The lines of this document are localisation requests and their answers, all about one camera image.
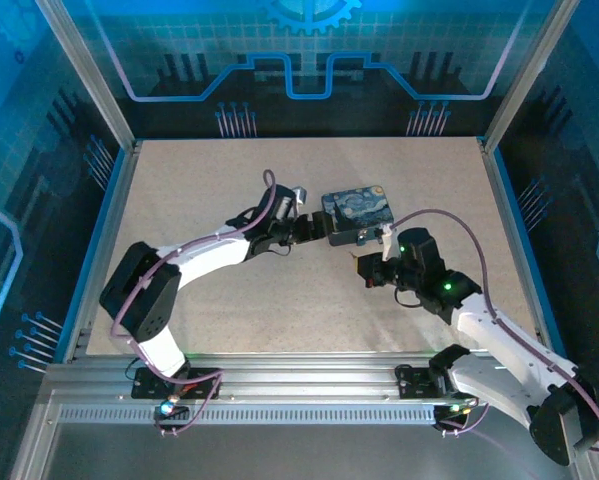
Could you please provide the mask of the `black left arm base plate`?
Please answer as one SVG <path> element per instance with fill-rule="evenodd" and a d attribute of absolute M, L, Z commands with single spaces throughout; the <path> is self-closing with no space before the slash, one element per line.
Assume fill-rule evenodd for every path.
<path fill-rule="evenodd" d="M 181 400 L 202 400 L 210 393 L 213 383 L 214 378 L 190 385 L 173 384 L 159 378 L 147 367 L 141 367 L 135 371 L 130 395 L 141 400 L 165 400 L 170 396 L 178 396 Z"/>

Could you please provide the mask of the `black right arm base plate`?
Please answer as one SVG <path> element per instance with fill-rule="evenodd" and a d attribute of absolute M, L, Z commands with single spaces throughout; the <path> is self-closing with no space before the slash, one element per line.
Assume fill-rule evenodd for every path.
<path fill-rule="evenodd" d="M 401 399 L 474 399 L 461 392 L 445 370 L 401 364 L 395 367 L 394 375 Z"/>

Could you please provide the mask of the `black connector with lights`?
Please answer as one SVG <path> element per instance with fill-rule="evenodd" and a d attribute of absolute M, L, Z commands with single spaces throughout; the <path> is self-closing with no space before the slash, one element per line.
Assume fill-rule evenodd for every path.
<path fill-rule="evenodd" d="M 433 407 L 433 428 L 442 434 L 454 435 L 462 431 L 470 431 L 477 425 L 477 421 L 470 422 L 470 412 L 478 407 L 480 400 L 477 398 L 464 399 L 459 403 L 448 405 L 435 405 Z"/>
<path fill-rule="evenodd" d="M 181 398 L 178 395 L 170 395 L 156 407 L 154 420 L 160 425 L 168 420 L 182 419 L 187 412 L 188 408 L 181 405 Z"/>

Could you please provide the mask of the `aluminium front frame rail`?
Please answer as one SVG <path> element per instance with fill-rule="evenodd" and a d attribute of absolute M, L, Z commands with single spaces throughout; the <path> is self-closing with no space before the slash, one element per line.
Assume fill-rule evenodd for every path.
<path fill-rule="evenodd" d="M 484 352 L 473 352 L 497 371 L 499 362 Z M 197 423 L 210 405 L 448 405 L 463 400 L 401 399 L 394 369 L 401 364 L 429 367 L 427 355 L 375 354 L 247 354 L 200 355 L 193 358 L 189 380 L 211 371 L 213 387 L 202 400 L 181 400 L 188 408 L 182 419 L 163 422 L 167 427 Z M 84 358 L 52 366 L 42 382 L 36 405 L 50 422 L 59 422 L 68 406 L 158 406 L 163 400 L 133 399 L 135 371 L 143 367 L 122 357 Z"/>

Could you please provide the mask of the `aluminium frame post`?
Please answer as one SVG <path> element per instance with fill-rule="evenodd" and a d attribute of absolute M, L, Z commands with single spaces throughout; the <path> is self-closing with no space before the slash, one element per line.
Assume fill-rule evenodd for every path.
<path fill-rule="evenodd" d="M 517 115 L 532 86 L 568 26 L 581 0 L 554 0 L 526 59 L 518 70 L 482 141 L 482 152 L 492 154 Z"/>
<path fill-rule="evenodd" d="M 132 153 L 135 137 L 63 2 L 35 0 L 35 3 L 118 144 L 126 153 Z"/>

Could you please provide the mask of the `starry night painted tin box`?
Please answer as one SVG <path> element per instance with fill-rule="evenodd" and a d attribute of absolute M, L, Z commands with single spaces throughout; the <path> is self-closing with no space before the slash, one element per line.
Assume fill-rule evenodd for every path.
<path fill-rule="evenodd" d="M 321 197 L 322 211 L 334 220 L 328 230 L 331 246 L 356 245 L 360 229 L 380 228 L 392 224 L 394 216 L 388 198 L 380 185 L 331 192 Z"/>

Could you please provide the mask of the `aluminium side frame rail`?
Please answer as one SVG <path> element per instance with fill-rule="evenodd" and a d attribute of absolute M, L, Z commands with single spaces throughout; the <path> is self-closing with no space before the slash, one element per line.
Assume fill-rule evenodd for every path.
<path fill-rule="evenodd" d="M 104 192 L 77 284 L 55 350 L 55 363 L 71 363 L 83 330 L 96 321 L 99 297 L 108 272 L 119 227 L 130 192 L 142 141 L 119 153 Z"/>
<path fill-rule="evenodd" d="M 515 198 L 514 196 L 509 195 L 508 189 L 506 188 L 507 182 L 502 175 L 495 155 L 486 150 L 485 138 L 477 136 L 476 142 L 503 224 L 516 273 L 524 294 L 524 299 L 533 322 L 533 336 L 540 343 L 551 348 L 553 344 L 545 322 L 543 305 L 534 284 L 531 265 L 526 256 L 523 239 L 513 209 Z"/>

